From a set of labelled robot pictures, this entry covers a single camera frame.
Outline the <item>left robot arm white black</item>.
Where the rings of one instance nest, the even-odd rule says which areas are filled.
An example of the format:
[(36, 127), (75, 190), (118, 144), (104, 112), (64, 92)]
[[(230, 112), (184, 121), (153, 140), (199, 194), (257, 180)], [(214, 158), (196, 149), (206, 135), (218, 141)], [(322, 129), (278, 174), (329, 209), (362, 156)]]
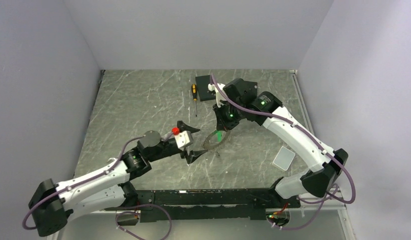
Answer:
[(152, 169), (151, 162), (180, 155), (193, 163), (205, 150), (187, 151), (194, 143), (193, 134), (200, 129), (177, 121), (165, 137), (155, 130), (128, 140), (116, 158), (102, 168), (71, 180), (42, 181), (23, 218), (25, 230), (37, 230), (40, 237), (60, 231), (68, 222), (107, 208), (131, 210), (138, 203), (138, 194), (131, 181)]

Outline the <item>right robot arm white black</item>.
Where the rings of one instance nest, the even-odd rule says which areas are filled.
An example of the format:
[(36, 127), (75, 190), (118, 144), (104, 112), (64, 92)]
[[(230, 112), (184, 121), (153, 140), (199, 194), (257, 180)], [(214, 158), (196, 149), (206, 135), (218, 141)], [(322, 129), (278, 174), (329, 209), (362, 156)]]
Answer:
[(307, 170), (282, 177), (273, 184), (274, 190), (269, 193), (272, 206), (280, 208), (289, 198), (305, 193), (323, 198), (340, 176), (348, 153), (320, 141), (275, 95), (268, 91), (258, 93), (257, 85), (242, 78), (228, 84), (208, 84), (208, 92), (216, 98), (213, 105), (216, 129), (231, 131), (243, 119), (255, 122), (282, 139), (306, 163)]

